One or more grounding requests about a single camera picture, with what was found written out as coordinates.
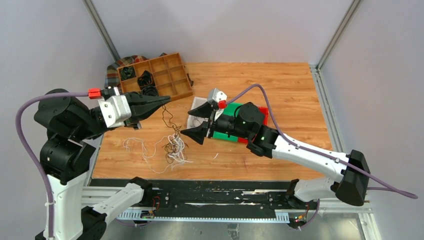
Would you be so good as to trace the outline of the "green plastic bin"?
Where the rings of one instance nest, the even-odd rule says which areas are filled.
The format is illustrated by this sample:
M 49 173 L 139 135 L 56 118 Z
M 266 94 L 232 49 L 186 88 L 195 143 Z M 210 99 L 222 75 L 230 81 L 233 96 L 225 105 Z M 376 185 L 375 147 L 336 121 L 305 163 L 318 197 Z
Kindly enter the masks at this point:
M 230 103 L 223 111 L 223 115 L 233 117 L 238 111 L 242 104 L 241 103 Z M 228 135 L 227 133 L 220 133 L 215 131 L 212 136 L 213 139 L 224 140 L 229 142 L 247 143 L 248 141 L 244 138 Z

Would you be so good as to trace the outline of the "red plastic bin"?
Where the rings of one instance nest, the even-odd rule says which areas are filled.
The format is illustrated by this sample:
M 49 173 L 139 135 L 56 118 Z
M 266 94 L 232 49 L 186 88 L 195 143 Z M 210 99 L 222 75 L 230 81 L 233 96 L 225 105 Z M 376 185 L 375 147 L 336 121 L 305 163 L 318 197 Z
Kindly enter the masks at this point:
M 264 107 L 264 106 L 259 106 L 258 109 L 264 115 L 264 119 L 263 119 L 262 123 L 265 126 L 267 126 L 268 125 L 268 119 L 269 119 L 269 110 L 268 110 L 268 108 L 267 107 Z M 248 140 L 246 138 L 238 137 L 237 138 L 237 142 L 238 143 L 247 144 L 248 143 Z

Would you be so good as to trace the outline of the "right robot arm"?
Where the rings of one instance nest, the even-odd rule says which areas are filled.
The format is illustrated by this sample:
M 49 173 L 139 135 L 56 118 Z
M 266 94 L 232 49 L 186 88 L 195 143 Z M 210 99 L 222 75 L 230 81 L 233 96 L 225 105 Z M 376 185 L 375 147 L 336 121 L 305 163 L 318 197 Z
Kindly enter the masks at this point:
M 290 182 L 285 200 L 291 208 L 327 198 L 337 198 L 352 206 L 364 205 L 371 172 L 362 152 L 325 150 L 279 133 L 263 123 L 265 115 L 252 102 L 242 104 L 235 115 L 217 116 L 217 110 L 209 103 L 188 113 L 205 120 L 181 134 L 200 145 L 215 133 L 227 134 L 247 140 L 246 147 L 256 156 L 291 161 L 324 174 L 322 178 Z

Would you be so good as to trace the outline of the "white plastic bin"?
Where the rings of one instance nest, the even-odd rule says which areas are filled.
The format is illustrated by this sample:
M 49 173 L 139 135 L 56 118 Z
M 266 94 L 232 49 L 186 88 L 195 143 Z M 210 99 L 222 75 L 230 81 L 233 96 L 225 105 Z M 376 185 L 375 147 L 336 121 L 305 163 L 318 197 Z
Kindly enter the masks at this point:
M 195 97 L 191 109 L 188 111 L 186 128 L 196 128 L 203 122 L 208 121 L 212 113 L 211 104 L 206 98 Z

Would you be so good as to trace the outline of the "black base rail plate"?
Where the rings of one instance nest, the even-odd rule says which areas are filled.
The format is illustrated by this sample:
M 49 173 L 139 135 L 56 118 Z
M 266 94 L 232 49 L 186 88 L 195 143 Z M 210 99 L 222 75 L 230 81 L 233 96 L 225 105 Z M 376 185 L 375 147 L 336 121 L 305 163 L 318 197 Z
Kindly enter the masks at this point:
M 286 192 L 288 181 L 152 180 L 150 199 L 135 207 L 156 217 L 271 219 L 276 210 L 312 214 L 317 203 Z

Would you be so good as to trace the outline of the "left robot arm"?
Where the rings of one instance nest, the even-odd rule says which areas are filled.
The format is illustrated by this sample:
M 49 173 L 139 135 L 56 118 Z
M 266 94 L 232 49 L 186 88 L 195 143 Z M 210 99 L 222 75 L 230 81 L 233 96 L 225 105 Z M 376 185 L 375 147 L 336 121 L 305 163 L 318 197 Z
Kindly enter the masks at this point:
M 47 193 L 48 218 L 38 240 L 99 240 L 110 223 L 129 207 L 156 203 L 153 185 L 132 178 L 121 190 L 93 206 L 82 205 L 85 180 L 96 148 L 87 143 L 118 127 L 140 129 L 142 120 L 169 103 L 165 96 L 121 94 L 116 88 L 91 88 L 85 95 L 98 100 L 88 108 L 76 93 L 54 89 L 44 95 L 34 115 L 47 130 L 40 150 L 41 168 L 50 185 Z

